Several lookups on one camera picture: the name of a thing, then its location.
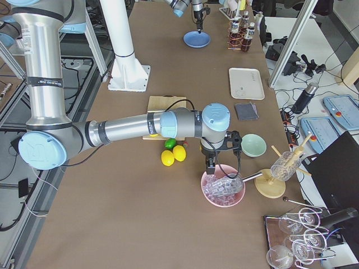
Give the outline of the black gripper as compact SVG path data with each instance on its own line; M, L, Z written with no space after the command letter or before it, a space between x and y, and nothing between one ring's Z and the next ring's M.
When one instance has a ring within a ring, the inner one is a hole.
M210 14L210 7L203 7L202 9L198 11L193 11L196 28L199 34L202 33L202 22L205 18L205 16Z
M224 139L220 142L210 142L206 137L201 139L200 150L206 156L206 174L215 174L215 160L221 152L232 151L235 157L242 153L242 137L239 131L227 131Z

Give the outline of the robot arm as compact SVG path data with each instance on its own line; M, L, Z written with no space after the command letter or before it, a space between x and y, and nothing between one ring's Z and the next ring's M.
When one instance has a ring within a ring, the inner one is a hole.
M165 0L165 3L171 7L177 17L182 17L187 8L191 6L197 32L199 34L202 33L204 17L210 14L210 7L208 5L204 6L201 0Z
M230 112L219 103L202 111L168 108L102 122L77 121L66 103L60 35L85 34L100 74L107 71L85 1L11 1L10 6L20 25L31 110L18 149L33 168L51 170L87 149L146 135L198 138L208 174L214 173L220 152L241 156L241 137L228 129Z

